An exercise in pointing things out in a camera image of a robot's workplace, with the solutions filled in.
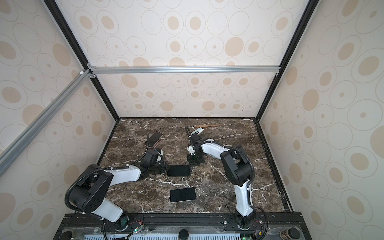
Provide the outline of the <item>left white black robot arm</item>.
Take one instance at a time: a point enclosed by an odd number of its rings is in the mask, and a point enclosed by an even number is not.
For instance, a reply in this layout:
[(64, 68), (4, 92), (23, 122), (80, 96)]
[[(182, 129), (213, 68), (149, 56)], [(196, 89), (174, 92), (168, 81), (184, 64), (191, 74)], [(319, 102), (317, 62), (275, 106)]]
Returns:
[(64, 202), (71, 210), (93, 214), (122, 230), (128, 225), (128, 214), (106, 198), (111, 186), (142, 181), (166, 172), (164, 151), (153, 149), (147, 137), (146, 152), (134, 164), (122, 167), (90, 165), (68, 188)]

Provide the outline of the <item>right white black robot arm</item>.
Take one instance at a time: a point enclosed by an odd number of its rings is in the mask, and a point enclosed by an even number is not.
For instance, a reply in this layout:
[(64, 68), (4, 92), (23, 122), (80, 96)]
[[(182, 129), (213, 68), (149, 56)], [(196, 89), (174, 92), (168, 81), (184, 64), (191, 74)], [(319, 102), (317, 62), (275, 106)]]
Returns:
[(225, 174), (234, 185), (236, 194), (236, 212), (234, 219), (238, 226), (247, 229), (255, 219), (256, 211), (251, 200), (251, 183), (255, 178), (255, 168), (241, 146), (220, 144), (213, 139), (203, 139), (203, 128), (190, 131), (185, 127), (190, 144), (187, 147), (187, 161), (192, 166), (205, 162), (206, 156), (221, 160)]

